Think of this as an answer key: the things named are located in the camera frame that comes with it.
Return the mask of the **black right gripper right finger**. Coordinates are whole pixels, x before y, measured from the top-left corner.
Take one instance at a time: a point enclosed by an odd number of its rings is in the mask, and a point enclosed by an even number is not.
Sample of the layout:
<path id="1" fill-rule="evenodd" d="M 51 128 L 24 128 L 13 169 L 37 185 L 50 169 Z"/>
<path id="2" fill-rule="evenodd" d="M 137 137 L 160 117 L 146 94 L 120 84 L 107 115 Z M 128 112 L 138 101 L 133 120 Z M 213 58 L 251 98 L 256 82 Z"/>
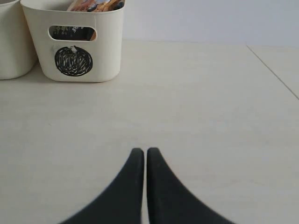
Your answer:
<path id="1" fill-rule="evenodd" d="M 231 224 L 176 177 L 159 148 L 147 151 L 147 206 L 151 224 Z"/>

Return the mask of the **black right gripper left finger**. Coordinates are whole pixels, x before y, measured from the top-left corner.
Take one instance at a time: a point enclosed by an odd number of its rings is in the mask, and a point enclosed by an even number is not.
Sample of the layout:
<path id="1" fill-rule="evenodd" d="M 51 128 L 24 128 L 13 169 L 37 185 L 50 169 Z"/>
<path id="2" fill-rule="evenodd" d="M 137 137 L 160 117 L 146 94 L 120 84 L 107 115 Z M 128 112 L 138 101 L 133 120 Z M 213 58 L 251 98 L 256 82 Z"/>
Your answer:
<path id="1" fill-rule="evenodd" d="M 144 183 L 144 152 L 133 148 L 107 188 L 63 224 L 140 224 Z"/>

